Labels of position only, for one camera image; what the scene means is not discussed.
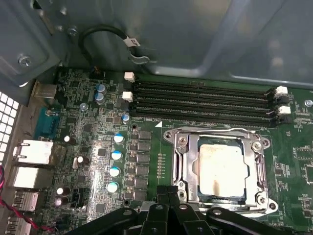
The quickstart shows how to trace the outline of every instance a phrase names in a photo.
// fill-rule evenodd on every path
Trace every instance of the black ram slot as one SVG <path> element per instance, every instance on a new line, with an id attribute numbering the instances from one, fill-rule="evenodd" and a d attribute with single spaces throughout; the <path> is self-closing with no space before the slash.
<path id="1" fill-rule="evenodd" d="M 246 107 L 246 106 L 232 106 L 228 104 L 216 104 L 216 103 L 196 103 L 196 102 L 187 102 L 180 100 L 165 100 L 165 99 L 141 99 L 139 98 L 136 102 L 136 106 L 141 107 L 158 107 L 164 109 L 171 109 L 173 107 L 179 107 L 179 109 L 187 108 L 190 110 L 192 108 L 198 108 L 201 110 L 210 110 L 210 111 L 236 111 L 240 113 L 250 113 L 255 116 L 264 116 L 267 117 L 266 113 L 269 112 L 269 109 L 257 108 L 257 107 Z"/>
<path id="2" fill-rule="evenodd" d="M 136 106 L 137 109 L 144 108 L 158 108 L 158 109 L 179 109 L 180 111 L 191 111 L 198 113 L 217 113 L 217 114 L 228 114 L 228 115 L 239 115 L 239 116 L 247 116 L 247 117 L 260 117 L 260 118 L 268 118 L 269 116 L 264 112 L 253 112 L 253 110 L 230 110 L 230 109 L 221 109 L 219 107 L 207 107 L 205 105 L 186 105 L 186 104 L 178 104 L 178 106 L 166 105 L 166 104 L 142 104 L 138 103 Z"/>
<path id="3" fill-rule="evenodd" d="M 207 96 L 204 94 L 191 94 L 191 93 L 172 93 L 168 92 L 165 94 L 163 91 L 150 91 L 150 92 L 139 92 L 135 94 L 135 97 L 141 99 L 169 99 L 169 100 L 181 100 L 181 101 L 192 101 L 197 103 L 215 103 L 215 104 L 229 104 L 239 105 L 248 107 L 267 108 L 268 104 L 264 100 L 258 99 L 240 99 L 234 97 L 222 97 L 222 96 Z"/>
<path id="4" fill-rule="evenodd" d="M 210 123 L 225 123 L 233 125 L 245 125 L 245 126 L 263 126 L 270 127 L 269 120 L 251 120 L 244 117 L 215 117 L 201 114 L 185 114 L 182 112 L 166 112 L 166 111 L 153 111 L 153 110 L 136 110 L 131 112 L 133 117 L 149 117 L 149 118 L 162 118 L 168 120 L 189 120 L 198 122 L 210 122 Z"/>
<path id="5" fill-rule="evenodd" d="M 139 83 L 139 89 L 160 89 L 160 90 L 173 90 L 181 92 L 197 92 L 197 93 L 212 93 L 221 95 L 240 96 L 247 98 L 261 98 L 266 99 L 264 92 L 237 90 L 237 89 L 225 89 L 207 86 L 196 85 L 184 85 L 173 83 L 157 83 L 157 82 L 141 82 Z"/>

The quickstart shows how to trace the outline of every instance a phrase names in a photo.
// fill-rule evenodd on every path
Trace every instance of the silver capacitor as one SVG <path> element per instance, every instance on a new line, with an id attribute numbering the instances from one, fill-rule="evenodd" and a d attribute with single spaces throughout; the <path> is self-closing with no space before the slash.
<path id="1" fill-rule="evenodd" d="M 80 109 L 81 111 L 86 111 L 86 110 L 88 110 L 88 104 L 86 104 L 86 103 L 81 103 L 81 104 L 79 105 L 79 109 Z"/>
<path id="2" fill-rule="evenodd" d="M 107 93 L 107 88 L 105 85 L 103 84 L 98 84 L 96 85 L 96 90 L 102 94 L 106 94 Z"/>
<path id="3" fill-rule="evenodd" d="M 122 122 L 123 122 L 125 125 L 128 124 L 128 123 L 130 122 L 130 120 L 131 120 L 131 118 L 130 118 L 129 114 L 124 114 L 124 115 L 122 116 Z"/>
<path id="4" fill-rule="evenodd" d="M 76 139 L 72 136 L 65 136 L 64 137 L 64 142 L 68 143 L 70 145 L 75 145 L 76 144 Z"/>
<path id="5" fill-rule="evenodd" d="M 104 104 L 105 103 L 105 99 L 104 99 L 104 95 L 102 94 L 102 93 L 100 93 L 100 92 L 97 92 L 95 95 L 94 95 L 94 99 L 95 99 L 95 101 L 96 101 L 96 103 L 98 104 L 98 105 L 102 105 L 102 104 Z"/>

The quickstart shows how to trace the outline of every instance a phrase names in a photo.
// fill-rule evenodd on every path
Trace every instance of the screw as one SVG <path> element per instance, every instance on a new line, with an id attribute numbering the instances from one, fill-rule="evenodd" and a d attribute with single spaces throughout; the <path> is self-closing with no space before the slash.
<path id="1" fill-rule="evenodd" d="M 63 7 L 61 8 L 61 10 L 60 10 L 60 13 L 61 13 L 62 15 L 64 15 L 64 16 L 66 16 L 66 15 L 67 15 L 67 8 L 66 8 L 65 6 L 63 6 Z"/>
<path id="2" fill-rule="evenodd" d="M 78 35 L 78 32 L 75 27 L 71 27 L 67 29 L 67 34 L 69 36 L 75 37 L 76 35 Z"/>
<path id="3" fill-rule="evenodd" d="M 188 207 L 187 207 L 186 205 L 184 205 L 184 204 L 181 204 L 181 205 L 179 206 L 179 208 L 180 208 L 181 210 L 185 210 L 185 209 L 187 209 Z"/>
<path id="4" fill-rule="evenodd" d="M 178 139 L 178 141 L 180 142 L 180 144 L 185 144 L 187 142 L 187 139 L 182 136 Z"/>
<path id="5" fill-rule="evenodd" d="M 220 215 L 220 214 L 222 214 L 222 212 L 219 209 L 215 209 L 215 210 L 213 210 L 213 214 Z"/>
<path id="6" fill-rule="evenodd" d="M 60 31 L 60 32 L 64 31 L 64 27 L 62 25 L 55 26 L 55 29 Z"/>
<path id="7" fill-rule="evenodd" d="M 261 145 L 260 142 L 253 142 L 253 143 L 252 143 L 252 148 L 253 148 L 254 150 L 261 150 L 262 145 Z"/>
<path id="8" fill-rule="evenodd" d="M 276 205 L 274 203 L 270 203 L 269 208 L 271 208 L 272 210 L 276 209 Z"/>
<path id="9" fill-rule="evenodd" d="M 19 58 L 19 65 L 22 67 L 29 67 L 31 65 L 31 59 L 28 55 L 21 56 Z"/>
<path id="10" fill-rule="evenodd" d="M 310 99 L 307 99 L 304 101 L 304 105 L 307 107 L 312 107 L 313 106 L 313 101 Z"/>

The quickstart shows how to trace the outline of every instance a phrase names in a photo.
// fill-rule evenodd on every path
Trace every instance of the white label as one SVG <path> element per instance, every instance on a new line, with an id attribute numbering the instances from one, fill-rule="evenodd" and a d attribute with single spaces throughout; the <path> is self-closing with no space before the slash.
<path id="1" fill-rule="evenodd" d="M 128 47 L 139 47 L 140 44 L 136 38 L 129 38 L 123 40 Z"/>

